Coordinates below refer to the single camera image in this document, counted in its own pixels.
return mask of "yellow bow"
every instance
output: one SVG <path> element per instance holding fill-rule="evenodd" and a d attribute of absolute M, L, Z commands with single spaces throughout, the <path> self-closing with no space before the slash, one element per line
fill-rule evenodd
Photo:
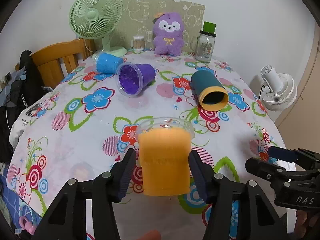
<path fill-rule="evenodd" d="M 163 38 L 163 40 L 167 42 L 166 45 L 168 45 L 169 43 L 170 45 L 172 45 L 171 42 L 174 41 L 174 38 L 171 38 L 171 39 Z"/>

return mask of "yellow rim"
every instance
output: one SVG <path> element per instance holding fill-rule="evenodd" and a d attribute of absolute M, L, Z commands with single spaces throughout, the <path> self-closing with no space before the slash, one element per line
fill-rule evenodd
<path fill-rule="evenodd" d="M 224 97 L 223 97 L 222 101 L 219 103 L 216 103 L 214 105 L 203 104 L 202 101 L 203 101 L 204 97 L 212 92 L 224 93 Z M 227 91 L 224 88 L 219 87 L 219 86 L 208 87 L 208 88 L 204 89 L 199 96 L 200 105 L 202 106 L 202 108 L 204 110 L 208 110 L 208 111 L 219 111 L 219 110 L 223 109 L 228 104 L 228 101 L 229 101 L 229 96 L 228 96 Z"/>

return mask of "pink toy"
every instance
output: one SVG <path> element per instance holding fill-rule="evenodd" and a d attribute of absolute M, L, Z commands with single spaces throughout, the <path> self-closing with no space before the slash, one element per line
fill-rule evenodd
<path fill-rule="evenodd" d="M 180 56 L 182 53 L 184 25 L 180 14 L 165 13 L 153 25 L 155 54 Z"/>
<path fill-rule="evenodd" d="M 32 222 L 30 222 L 25 216 L 19 217 L 19 224 L 22 227 L 22 229 L 29 232 L 31 235 L 33 235 L 36 231 L 36 225 L 32 225 Z"/>

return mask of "tablecloth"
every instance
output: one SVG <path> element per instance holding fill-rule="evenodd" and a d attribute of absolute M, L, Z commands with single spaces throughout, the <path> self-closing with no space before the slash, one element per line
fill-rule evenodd
<path fill-rule="evenodd" d="M 20 115 L 17 123 L 24 125 L 25 131 L 9 167 L 9 188 L 44 215 L 68 179 L 94 179 L 121 161 L 129 148 L 134 148 L 137 163 L 127 195 L 120 204 L 114 204 L 121 238 L 135 239 L 148 230 L 158 229 L 166 239 L 201 239 L 211 205 L 199 198 L 192 177 L 189 194 L 143 195 L 135 130 L 152 117 L 172 116 L 192 123 L 196 134 L 192 148 L 215 172 L 240 182 L 255 179 L 273 198 L 268 183 L 246 172 L 245 161 L 255 156 L 287 170 L 295 167 L 268 156 L 270 146 L 285 145 L 266 109 L 231 66 L 215 59 L 204 64 L 190 53 L 172 57 L 155 55 L 153 51 L 131 51 L 124 60 L 149 63 L 156 70 L 155 81 L 139 97 L 122 95 L 116 76 L 96 73 L 89 58 L 81 61 L 52 93 Z M 191 75 L 197 70 L 214 73 L 228 91 L 228 105 L 221 111 L 206 111 L 198 106 L 190 86 Z M 92 236 L 89 207 L 90 203 L 87 232 Z M 237 207 L 234 202 L 232 239 L 236 238 Z"/>

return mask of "finger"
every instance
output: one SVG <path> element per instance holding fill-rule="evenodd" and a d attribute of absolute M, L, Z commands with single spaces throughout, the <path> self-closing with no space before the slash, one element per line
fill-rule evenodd
<path fill-rule="evenodd" d="M 161 234 L 157 230 L 152 230 L 137 240 L 161 240 Z"/>
<path fill-rule="evenodd" d="M 314 215 L 309 221 L 309 226 L 313 227 L 316 224 L 318 218 L 319 218 L 319 214 Z"/>
<path fill-rule="evenodd" d="M 308 213 L 302 210 L 297 210 L 296 217 L 297 217 L 296 226 L 301 226 L 306 222 L 308 218 Z"/>
<path fill-rule="evenodd" d="M 294 233 L 295 233 L 295 235 L 296 235 L 296 237 L 298 239 L 303 238 L 303 236 L 305 235 L 306 231 L 307 231 L 307 228 L 305 228 L 303 226 L 296 227 L 294 229 Z"/>

